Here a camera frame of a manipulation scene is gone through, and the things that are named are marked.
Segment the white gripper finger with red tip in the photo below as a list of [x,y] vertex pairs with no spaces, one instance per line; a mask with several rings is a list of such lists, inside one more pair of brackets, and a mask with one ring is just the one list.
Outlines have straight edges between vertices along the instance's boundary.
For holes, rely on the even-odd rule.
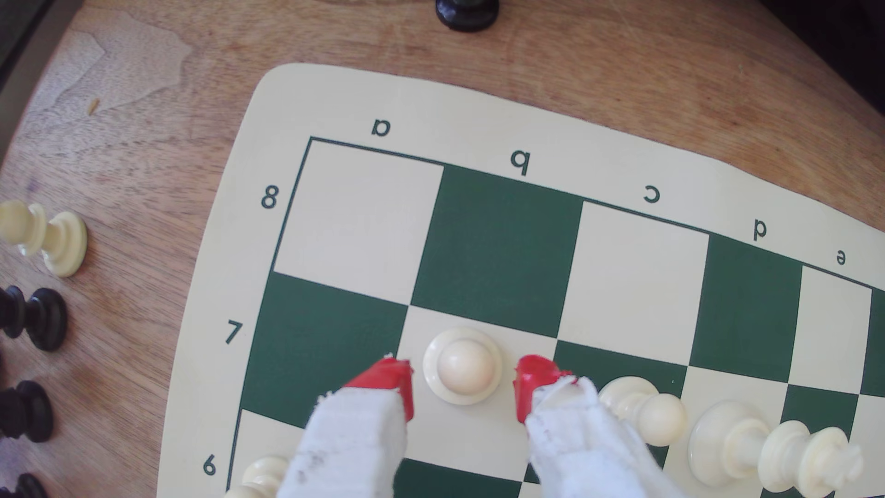
[[318,400],[278,497],[392,497],[414,416],[413,368],[385,356]]
[[521,357],[516,372],[517,419],[544,497],[686,496],[591,379],[537,355]]

